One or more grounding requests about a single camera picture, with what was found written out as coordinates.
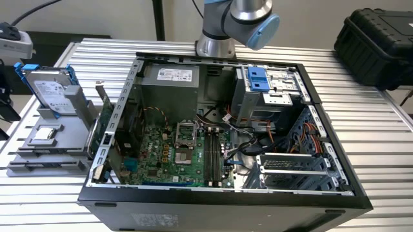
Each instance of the green circuit board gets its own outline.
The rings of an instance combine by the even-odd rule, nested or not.
[[[109,98],[104,97],[102,107],[101,107],[100,115],[96,121],[93,137],[90,141],[90,151],[93,154],[96,153],[98,149],[101,138],[104,135],[106,125],[109,123],[110,116],[112,116],[112,104],[110,104]]]
[[[124,157],[120,172],[122,183],[129,185],[205,187],[204,131],[196,131],[196,145],[190,150],[173,147],[174,129],[170,130],[165,140],[162,140],[162,132],[164,129],[160,127],[145,127],[138,157]],[[227,132],[219,134],[219,141],[223,145],[229,144]],[[232,176],[228,176],[221,180],[221,187],[232,186]]]

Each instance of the black pole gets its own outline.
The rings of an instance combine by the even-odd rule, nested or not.
[[[153,5],[153,18],[154,18],[154,29],[156,29],[156,40],[165,40],[165,28],[162,25],[162,6],[161,0],[152,0]]]

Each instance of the aluminum table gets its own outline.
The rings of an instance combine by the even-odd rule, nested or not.
[[[84,39],[69,44],[55,67],[70,63],[84,94],[101,100],[94,82],[104,81],[112,102],[122,87],[134,52],[193,55],[192,43]],[[413,231],[413,121],[386,92],[360,86],[339,63],[333,51],[236,46],[240,59],[301,63],[328,114],[348,160],[374,210],[329,232]],[[84,176],[13,177],[3,167],[37,120],[31,97],[0,147],[0,231],[98,231],[109,229],[76,204]]]

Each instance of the hard disk drive label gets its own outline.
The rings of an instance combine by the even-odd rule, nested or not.
[[[70,101],[64,97],[64,88],[54,81],[34,81],[35,89],[49,108],[59,114],[74,114]]]
[[[157,80],[164,81],[192,81],[192,70],[158,69]]]

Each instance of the ram slot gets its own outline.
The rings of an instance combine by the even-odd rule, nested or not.
[[[207,133],[204,138],[204,181],[208,187],[220,187],[220,144],[219,135]]]
[[[220,170],[220,144],[219,144],[219,134],[213,133],[211,135],[212,140],[212,185],[213,187],[221,186],[221,170]]]
[[[205,182],[205,186],[212,186],[212,179],[211,179],[211,166],[212,166],[212,154],[211,154],[211,134],[207,133],[205,134],[205,138],[204,138],[204,182]]]

